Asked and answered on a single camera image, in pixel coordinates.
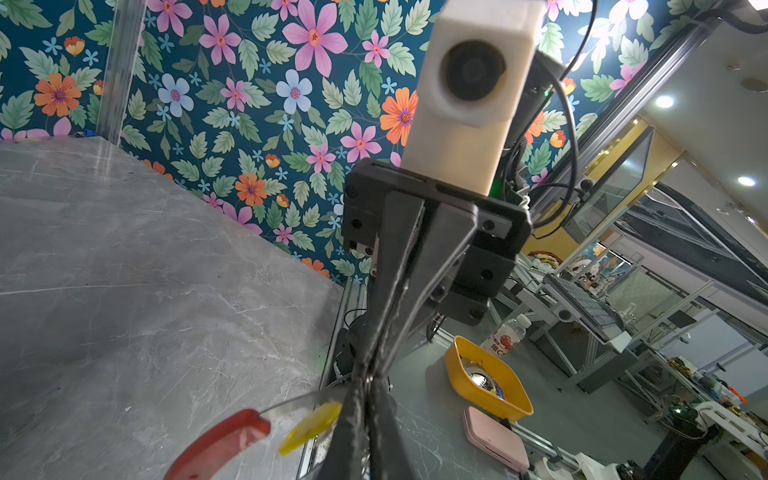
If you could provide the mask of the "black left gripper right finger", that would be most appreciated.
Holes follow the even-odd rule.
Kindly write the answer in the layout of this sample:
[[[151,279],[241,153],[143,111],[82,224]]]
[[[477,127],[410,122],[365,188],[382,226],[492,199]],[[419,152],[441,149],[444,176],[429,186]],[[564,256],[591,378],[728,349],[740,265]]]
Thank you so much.
[[[370,442],[370,478],[416,478],[396,419],[395,402],[385,380],[374,379],[367,395],[367,429]]]

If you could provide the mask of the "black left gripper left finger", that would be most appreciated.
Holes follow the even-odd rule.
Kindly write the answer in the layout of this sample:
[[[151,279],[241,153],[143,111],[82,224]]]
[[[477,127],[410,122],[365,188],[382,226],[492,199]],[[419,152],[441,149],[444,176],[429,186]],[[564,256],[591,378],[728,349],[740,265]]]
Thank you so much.
[[[362,456],[365,440],[364,381],[350,382],[327,455],[317,475],[319,480],[351,480],[362,478]]]

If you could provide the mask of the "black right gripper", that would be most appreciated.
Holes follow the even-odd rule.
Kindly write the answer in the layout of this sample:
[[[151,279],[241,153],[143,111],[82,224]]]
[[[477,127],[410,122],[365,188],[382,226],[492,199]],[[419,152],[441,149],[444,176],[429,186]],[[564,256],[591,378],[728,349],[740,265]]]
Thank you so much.
[[[375,258],[355,367],[384,378],[413,325],[439,313],[474,326],[532,232],[528,210],[370,159],[347,175],[342,235]]]

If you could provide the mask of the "silver keyring with keys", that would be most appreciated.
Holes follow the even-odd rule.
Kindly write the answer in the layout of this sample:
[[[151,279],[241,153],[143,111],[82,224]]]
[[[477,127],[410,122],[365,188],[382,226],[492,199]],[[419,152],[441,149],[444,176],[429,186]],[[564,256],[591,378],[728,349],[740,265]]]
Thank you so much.
[[[325,388],[273,405],[263,411],[244,409],[220,421],[177,457],[167,479],[211,479],[242,452],[267,439],[277,420],[297,410],[308,414],[287,434],[279,453],[287,455],[328,432],[338,420],[347,389]]]

